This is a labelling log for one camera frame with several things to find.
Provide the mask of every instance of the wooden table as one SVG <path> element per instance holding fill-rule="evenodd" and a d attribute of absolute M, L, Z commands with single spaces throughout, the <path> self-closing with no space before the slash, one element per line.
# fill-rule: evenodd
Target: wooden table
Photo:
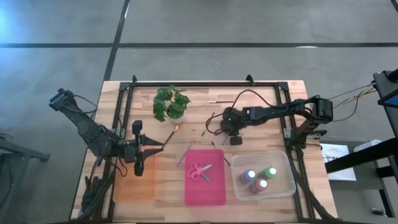
<path fill-rule="evenodd" d="M 287 81 L 289 83 L 292 100 L 306 99 L 304 82 L 301 80 Z M 98 103 L 96 121 L 111 129 L 120 82 L 104 82 Z M 275 105 L 275 92 L 269 87 L 250 87 L 263 96 L 269 103 Z M 185 94 L 192 103 L 188 104 L 185 121 L 165 147 L 165 151 L 157 155 L 157 196 L 154 202 L 117 203 L 114 208 L 114 222 L 288 222 L 296 221 L 293 196 L 273 198 L 267 200 L 240 201 L 233 192 L 231 171 L 226 166 L 226 196 L 227 202 L 219 207 L 187 207 L 184 204 L 184 165 L 176 167 L 188 145 L 194 138 L 199 138 L 205 129 L 205 121 L 213 112 L 222 113 L 230 103 L 211 104 L 211 100 L 234 100 L 236 95 L 247 87 L 188 87 Z M 141 119 L 144 127 L 142 133 L 152 139 L 164 142 L 172 132 L 174 125 L 170 122 L 160 123 L 152 115 L 152 100 L 157 88 L 134 88 L 132 106 L 129 115 L 127 138 L 133 139 L 131 123 Z M 236 107 L 264 105 L 264 102 L 252 93 L 244 93 L 236 103 Z M 295 117 L 297 126 L 304 118 Z M 219 128 L 220 119 L 214 119 L 210 129 Z M 231 156 L 264 151 L 285 151 L 279 119 L 272 119 L 257 127 L 248 127 L 241 131 L 243 144 L 240 146 L 221 146 L 222 135 L 213 136 L 206 133 L 198 139 L 193 149 L 210 149 L 210 141 L 214 141 L 224 150 L 225 157 L 230 161 Z M 326 210 L 337 217 L 335 203 L 323 164 L 321 150 L 318 146 L 307 146 L 304 150 L 304 160 L 308 181 L 312 192 Z M 85 191 L 84 177 L 90 175 L 95 161 L 91 151 L 87 151 L 80 183 L 76 193 L 71 218 L 76 218 L 81 208 L 81 199 Z M 96 175 L 102 176 L 102 169 L 96 170 Z M 300 191 L 303 212 L 307 217 L 305 197 Z M 104 201 L 103 214 L 108 211 L 109 191 Z"/>

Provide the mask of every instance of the black cable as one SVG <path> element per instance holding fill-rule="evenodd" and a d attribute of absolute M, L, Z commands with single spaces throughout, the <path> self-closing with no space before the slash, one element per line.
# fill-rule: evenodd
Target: black cable
<path fill-rule="evenodd" d="M 95 164 L 97 165 L 97 166 L 100 166 L 100 144 L 98 144 L 98 141 L 97 141 L 97 139 L 95 139 L 95 143 L 96 143 L 96 145 L 97 145 L 97 158 L 96 158 L 96 161 L 95 161 Z"/>
<path fill-rule="evenodd" d="M 94 163 L 93 168 L 91 168 L 91 174 L 89 180 L 93 180 L 94 171 L 97 168 L 97 162 Z"/>
<path fill-rule="evenodd" d="M 307 111 L 309 111 L 312 114 L 312 110 L 310 108 L 307 108 L 306 106 L 304 107 Z"/>
<path fill-rule="evenodd" d="M 98 206 L 98 200 L 106 193 L 106 191 L 109 189 L 109 187 L 113 183 L 113 180 L 114 180 L 114 175 L 111 174 L 109 176 L 109 179 L 104 183 L 102 188 L 98 191 L 98 194 L 95 195 L 95 197 L 91 201 L 90 205 L 86 208 L 86 210 L 81 215 L 79 215 L 79 217 L 77 219 L 83 219 L 83 218 L 91 216 L 91 213 Z"/>
<path fill-rule="evenodd" d="M 14 139 L 14 137 L 13 137 L 12 135 L 10 135 L 10 134 L 7 134 L 7 133 L 0 133 L 0 135 L 3 135 L 3 136 L 8 136 L 8 137 L 10 137 L 11 139 Z"/>
<path fill-rule="evenodd" d="M 365 88 L 365 87 L 368 87 L 368 86 L 370 86 L 370 85 L 372 85 L 372 84 L 368 84 L 368 85 L 365 85 L 365 86 L 361 86 L 361 87 L 358 87 L 358 88 L 356 88 L 356 89 L 354 89 L 354 90 L 350 90 L 350 91 L 347 91 L 347 92 L 345 92 L 345 93 L 339 94 L 339 95 L 337 95 L 337 96 L 333 96 L 333 97 L 331 97 L 331 98 L 328 98 L 328 100 L 334 99 L 334 98 L 339 97 L 339 96 L 343 96 L 343 95 L 348 94 L 348 93 L 352 93 L 352 92 L 354 92 L 355 90 L 360 90 L 360 89 Z"/>
<path fill-rule="evenodd" d="M 125 177 L 125 176 L 127 176 L 127 167 L 121 162 L 120 157 L 119 157 L 119 162 L 122 164 L 122 166 L 123 166 L 124 169 L 126 170 L 126 173 L 125 173 L 125 174 L 122 173 L 122 170 L 121 170 L 116 164 L 114 164 L 113 162 L 109 162 L 109 163 L 110 163 L 112 166 L 114 166 L 115 168 L 117 168 L 117 170 L 120 172 L 120 175 L 122 175 L 122 177 Z"/>
<path fill-rule="evenodd" d="M 334 107 L 334 109 L 337 109 L 339 106 L 341 106 L 343 103 L 346 103 L 348 100 L 352 99 L 353 97 L 355 97 L 355 96 L 349 97 L 349 98 L 345 99 L 343 102 L 337 104 L 337 105 Z"/>
<path fill-rule="evenodd" d="M 118 118 L 119 124 L 120 124 L 120 132 L 119 132 L 119 137 L 122 137 L 122 121 L 120 118 Z"/>
<path fill-rule="evenodd" d="M 315 144 L 315 143 L 305 143 L 306 145 L 311 145 L 311 146 L 320 146 L 321 150 L 322 150 L 322 146 L 320 144 Z M 297 152 L 299 152 L 299 154 L 301 155 L 301 158 L 304 159 L 304 152 L 302 149 L 294 149 Z"/>
<path fill-rule="evenodd" d="M 266 105 L 268 105 L 268 106 L 270 106 L 270 107 L 272 107 L 272 108 L 283 108 L 283 107 L 285 107 L 285 106 L 274 106 L 274 105 L 271 105 L 271 104 L 268 103 L 260 94 L 258 94 L 257 92 L 255 92 L 255 91 L 253 91 L 253 90 L 243 90 L 240 94 L 238 94 L 238 96 L 237 96 L 236 99 L 234 100 L 234 103 L 232 104 L 231 109 L 234 108 L 234 106 L 235 106 L 237 100 L 239 99 L 239 97 L 240 97 L 243 93 L 245 93 L 245 92 L 247 92 L 247 91 L 256 94 L 260 99 L 263 100 L 263 102 L 266 103 Z"/>
<path fill-rule="evenodd" d="M 0 204 L 0 210 L 2 209 L 2 206 L 4 205 L 4 203 L 6 202 L 8 196 L 9 196 L 9 194 L 10 194 L 10 192 L 11 192 L 12 185 L 13 185 L 13 183 L 12 183 L 12 172 L 11 172 L 11 165 L 10 165 L 10 162 L 9 162 L 7 159 L 4 159 L 4 161 L 5 161 L 5 163 L 8 165 L 8 173 L 9 173 L 9 178 L 10 178 L 10 187 L 8 188 L 7 193 L 6 193 L 6 195 L 4 196 L 4 198 L 3 198 L 3 200 L 2 200 L 2 202 L 1 202 L 1 204 Z"/>
<path fill-rule="evenodd" d="M 82 114 L 95 113 L 97 111 L 97 109 L 98 109 L 97 105 L 95 105 L 95 103 L 91 102 L 90 100 L 87 100 L 85 97 L 82 97 L 80 95 L 74 95 L 73 97 L 81 98 L 81 99 L 87 101 L 88 103 L 92 104 L 95 107 L 95 109 L 93 109 L 91 111 L 78 111 L 78 110 L 74 110 L 72 108 L 69 108 L 69 107 L 65 106 L 66 109 L 68 109 L 68 110 L 70 110 L 72 112 L 82 113 Z"/>
<path fill-rule="evenodd" d="M 357 107 L 358 107 L 358 100 L 359 100 L 359 98 L 361 97 L 361 94 L 362 94 L 363 91 L 364 91 L 364 90 L 362 90 L 362 91 L 359 93 L 358 97 L 356 98 L 356 103 L 355 103 L 354 111 L 353 111 L 348 117 L 343 118 L 343 119 L 338 119 L 338 120 L 335 120 L 335 121 L 332 121 L 332 122 L 345 121 L 345 120 L 347 120 L 348 118 L 352 117 L 352 116 L 355 114 L 355 112 L 356 112 L 356 109 L 357 109 Z"/>
<path fill-rule="evenodd" d="M 266 103 L 266 105 L 268 105 L 268 106 L 270 106 L 270 107 L 272 107 L 272 108 L 280 108 L 280 107 L 278 107 L 278 106 L 271 105 L 271 104 L 268 103 L 260 94 L 256 93 L 256 92 L 253 91 L 253 90 L 243 90 L 243 91 L 240 92 L 240 93 L 237 95 L 237 97 L 235 98 L 235 100 L 234 100 L 234 102 L 233 102 L 233 104 L 232 104 L 232 106 L 231 106 L 231 109 L 234 108 L 234 106 L 235 106 L 237 100 L 239 99 L 239 97 L 240 97 L 243 93 L 245 93 L 245 92 L 247 92 L 247 91 L 256 94 L 260 99 L 263 100 L 263 102 Z M 222 112 L 222 113 L 220 113 L 220 114 L 218 114 L 218 115 L 212 115 L 212 116 L 211 116 L 209 119 L 207 119 L 207 121 L 206 121 L 206 130 L 207 130 L 209 133 L 214 134 L 215 136 L 217 136 L 217 135 L 219 135 L 219 134 L 222 133 L 221 129 L 218 129 L 218 130 L 216 130 L 215 132 L 213 132 L 213 131 L 210 131 L 210 130 L 208 129 L 208 126 L 209 126 L 209 124 L 210 124 L 210 122 L 211 122 L 211 120 L 212 120 L 213 118 L 217 118 L 217 117 L 219 117 L 219 116 L 221 116 L 221 115 L 224 115 L 224 112 Z"/>

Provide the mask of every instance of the green bottle cap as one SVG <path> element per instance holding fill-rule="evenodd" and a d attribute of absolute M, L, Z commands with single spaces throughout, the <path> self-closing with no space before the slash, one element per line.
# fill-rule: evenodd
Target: green bottle cap
<path fill-rule="evenodd" d="M 268 178 L 273 178 L 276 176 L 276 169 L 272 166 L 268 166 L 264 169 L 264 175 Z"/>

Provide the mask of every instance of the white pot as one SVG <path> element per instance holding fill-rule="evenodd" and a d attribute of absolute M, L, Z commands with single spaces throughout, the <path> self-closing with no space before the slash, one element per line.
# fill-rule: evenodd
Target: white pot
<path fill-rule="evenodd" d="M 169 118 L 170 122 L 173 123 L 173 124 L 179 124 L 182 121 L 184 121 L 184 119 L 185 119 L 185 114 L 182 115 L 181 118 L 177 118 L 177 119 Z"/>

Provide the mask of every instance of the wire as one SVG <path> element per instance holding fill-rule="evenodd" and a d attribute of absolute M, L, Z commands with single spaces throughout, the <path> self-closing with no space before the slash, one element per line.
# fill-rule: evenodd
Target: wire
<path fill-rule="evenodd" d="M 65 106 L 66 109 L 68 109 L 68 110 L 70 110 L 70 111 L 72 111 L 72 112 L 81 113 L 81 114 L 95 113 L 95 112 L 97 111 L 97 109 L 98 109 L 97 105 L 95 105 L 95 104 L 94 104 L 93 102 L 91 102 L 90 100 L 87 100 L 87 98 L 82 97 L 82 96 L 80 96 L 80 95 L 74 95 L 74 97 L 81 98 L 81 99 L 87 101 L 88 103 L 92 104 L 92 105 L 95 107 L 95 109 L 93 109 L 93 110 L 91 110 L 91 111 L 78 111 L 78 110 L 74 110 L 74 109 L 72 109 L 72 108 L 69 108 L 69 107 Z"/>
<path fill-rule="evenodd" d="M 352 98 L 354 98 L 355 96 L 359 96 L 362 92 L 364 92 L 365 90 L 367 90 L 368 88 L 365 88 L 364 90 L 361 90 L 361 91 L 359 91 L 359 92 L 357 92 L 357 93 L 355 93 L 354 95 L 352 95 L 352 96 L 350 96 L 349 98 L 347 98 L 347 99 L 345 99 L 344 101 L 342 101 L 341 103 L 339 103 L 337 106 L 335 106 L 333 109 L 337 109 L 339 106 L 341 106 L 343 103 L 346 103 L 347 101 L 349 101 L 350 99 L 352 99 Z"/>
<path fill-rule="evenodd" d="M 111 184 L 114 181 L 114 175 L 111 174 L 109 179 L 104 183 L 101 189 L 99 189 L 98 193 L 92 199 L 90 205 L 86 208 L 86 210 L 77 218 L 78 220 L 91 216 L 93 210 L 98 206 L 98 200 L 106 193 Z"/>
<path fill-rule="evenodd" d="M 283 107 L 285 107 L 285 106 L 274 106 L 274 105 L 271 105 L 271 104 L 268 103 L 260 94 L 258 94 L 257 92 L 255 92 L 255 91 L 253 91 L 253 90 L 243 90 L 240 94 L 238 94 L 238 96 L 237 96 L 236 99 L 234 100 L 234 103 L 232 104 L 231 109 L 234 108 L 234 106 L 235 106 L 237 100 L 239 99 L 239 97 L 240 97 L 243 93 L 245 93 L 245 92 L 247 92 L 247 91 L 256 94 L 260 99 L 263 100 L 263 102 L 266 103 L 266 105 L 268 105 L 268 106 L 270 106 L 270 107 L 272 107 L 272 108 L 283 108 Z"/>
<path fill-rule="evenodd" d="M 97 168 L 97 161 L 94 163 L 93 168 L 91 169 L 91 174 L 90 174 L 90 178 L 89 178 L 90 182 L 93 179 L 94 171 L 96 168 Z"/>
<path fill-rule="evenodd" d="M 376 90 L 374 90 L 374 91 L 372 91 L 372 90 L 373 90 L 373 88 L 370 89 L 370 90 L 368 90 L 368 91 L 366 91 L 365 93 L 363 93 L 363 94 L 360 95 L 360 96 L 355 96 L 353 99 L 351 99 L 351 100 L 349 100 L 349 101 L 343 103 L 343 105 L 345 105 L 345 104 L 347 104 L 347 103 L 351 103 L 351 102 L 354 101 L 357 97 L 362 97 L 362 96 L 364 96 L 364 95 L 367 95 L 367 94 L 370 94 L 370 93 L 374 93 L 374 92 L 376 91 Z"/>
<path fill-rule="evenodd" d="M 304 158 L 304 152 L 301 149 L 294 149 L 294 150 L 297 152 L 297 154 L 301 155 L 301 158 Z"/>
<path fill-rule="evenodd" d="M 118 158 L 119 159 L 119 162 L 122 164 L 122 166 L 124 167 L 124 169 L 126 170 L 126 173 L 125 174 L 123 174 L 122 173 L 122 170 L 116 165 L 116 164 L 114 164 L 113 162 L 109 162 L 112 166 L 114 166 L 115 168 L 117 168 L 117 170 L 120 172 L 120 175 L 122 175 L 122 177 L 125 177 L 125 176 L 127 176 L 127 167 L 121 162 L 121 160 L 120 160 L 120 157 Z"/>
<path fill-rule="evenodd" d="M 364 90 L 362 90 L 361 93 L 359 94 L 359 97 L 356 98 L 356 103 L 355 103 L 354 111 L 353 111 L 348 117 L 343 118 L 343 119 L 338 119 L 338 120 L 335 120 L 335 121 L 332 121 L 332 122 L 345 121 L 345 120 L 347 120 L 348 118 L 352 117 L 352 116 L 355 114 L 355 112 L 356 112 L 356 109 L 357 109 L 357 107 L 358 107 L 358 100 L 359 100 L 359 98 L 360 98 L 360 96 L 361 96 L 361 94 L 362 94 L 363 91 L 364 91 Z"/>
<path fill-rule="evenodd" d="M 232 106 L 231 106 L 231 109 L 234 108 L 234 106 L 235 106 L 236 102 L 238 101 L 239 97 L 240 97 L 243 93 L 245 93 L 245 92 L 247 92 L 247 91 L 256 94 L 260 99 L 263 100 L 263 102 L 266 103 L 266 105 L 268 105 L 268 106 L 270 106 L 270 107 L 272 107 L 272 108 L 283 108 L 283 107 L 286 107 L 286 106 L 278 107 L 278 106 L 271 105 L 271 104 L 268 103 L 260 94 L 256 93 L 256 92 L 253 91 L 253 90 L 243 90 L 243 91 L 240 92 L 240 93 L 237 95 L 237 97 L 235 98 L 234 103 L 233 103 Z M 219 117 L 219 116 L 221 116 L 221 115 L 224 115 L 224 113 L 226 113 L 226 112 L 222 112 L 222 113 L 220 113 L 220 114 L 218 114 L 218 115 L 211 115 L 211 117 L 210 117 L 209 119 L 207 119 L 207 121 L 206 121 L 206 130 L 207 130 L 209 133 L 214 134 L 215 136 L 217 136 L 217 135 L 219 135 L 219 134 L 222 133 L 221 128 L 220 128 L 220 129 L 217 129 L 215 132 L 213 132 L 213 131 L 210 131 L 210 130 L 209 130 L 208 126 L 209 126 L 209 124 L 210 124 L 210 122 L 211 122 L 211 120 L 212 120 L 213 118 L 217 118 L 217 117 Z"/>
<path fill-rule="evenodd" d="M 256 94 L 260 99 L 263 100 L 263 102 L 266 103 L 266 105 L 270 106 L 271 108 L 286 108 L 286 107 L 294 106 L 294 105 L 297 105 L 297 104 L 301 103 L 301 101 L 298 101 L 298 102 L 296 102 L 296 103 L 294 103 L 294 101 L 293 101 L 293 102 L 289 103 L 288 105 L 274 106 L 274 105 L 268 103 L 268 101 L 266 101 L 266 100 L 265 100 L 260 94 L 258 94 L 257 92 L 255 92 L 255 91 L 253 91 L 253 90 L 243 90 L 242 92 L 240 92 L 240 93 L 237 95 L 237 97 L 236 97 L 235 100 L 234 100 L 234 103 L 232 104 L 232 106 L 231 106 L 231 108 L 230 108 L 229 110 L 231 110 L 232 108 L 234 108 L 234 106 L 235 106 L 236 102 L 238 101 L 239 97 L 240 97 L 243 93 L 245 93 L 245 92 L 247 92 L 247 91 Z M 315 96 L 312 96 L 312 97 L 308 98 L 307 100 L 311 100 L 312 98 L 319 98 L 319 97 L 320 97 L 320 95 L 315 95 Z M 225 113 L 229 113 L 229 111 L 227 111 L 227 112 L 222 112 L 222 113 L 220 113 L 220 114 L 218 114 L 218 115 L 212 115 L 209 119 L 207 119 L 207 121 L 206 121 L 206 130 L 207 130 L 209 133 L 214 134 L 215 136 L 217 136 L 217 135 L 219 135 L 219 134 L 222 133 L 221 128 L 220 128 L 220 129 L 217 129 L 216 131 L 213 132 L 213 131 L 210 131 L 210 130 L 208 129 L 208 126 L 209 126 L 209 124 L 210 124 L 210 122 L 211 122 L 211 120 L 212 120 L 213 118 L 217 118 L 217 117 L 219 117 L 219 116 L 221 116 L 221 115 L 224 115 Z"/>
<path fill-rule="evenodd" d="M 306 106 L 304 108 L 312 114 L 312 110 L 310 108 L 307 108 Z"/>
<path fill-rule="evenodd" d="M 13 137 L 12 135 L 7 134 L 7 133 L 0 133 L 0 135 L 2 135 L 2 136 L 8 136 L 8 137 L 10 137 L 11 139 L 14 139 L 14 137 Z"/>
<path fill-rule="evenodd" d="M 348 94 L 348 93 L 352 93 L 352 92 L 354 92 L 355 90 L 360 90 L 360 89 L 365 88 L 365 87 L 367 87 L 367 86 L 369 86 L 369 85 L 361 86 L 361 87 L 358 87 L 358 88 L 356 88 L 356 89 L 354 89 L 354 90 L 350 90 L 350 91 L 347 91 L 347 92 L 345 92 L 345 93 L 342 93 L 342 94 L 333 96 L 333 97 L 331 97 L 331 98 L 328 98 L 328 100 L 337 98 L 337 97 L 339 97 L 339 96 L 343 96 L 343 95 Z"/>
<path fill-rule="evenodd" d="M 118 118 L 119 124 L 120 124 L 120 132 L 119 132 L 119 137 L 122 136 L 122 121 L 120 120 L 120 118 Z"/>
<path fill-rule="evenodd" d="M 11 192 L 12 185 L 13 185 L 13 183 L 12 183 L 12 172 L 11 172 L 11 165 L 10 165 L 10 162 L 9 162 L 7 159 L 4 159 L 4 161 L 5 161 L 5 163 L 8 165 L 8 174 L 9 174 L 9 179 L 10 179 L 10 187 L 9 187 L 8 190 L 7 190 L 6 196 L 4 196 L 3 200 L 1 201 L 0 210 L 1 210 L 2 206 L 4 205 L 4 203 L 6 202 L 8 196 L 9 196 L 9 194 L 10 194 L 10 192 Z"/>
<path fill-rule="evenodd" d="M 97 158 L 96 158 L 95 164 L 97 164 L 97 166 L 99 166 L 100 165 L 100 144 L 98 144 L 98 140 L 97 139 L 95 139 L 95 143 L 97 145 Z"/>

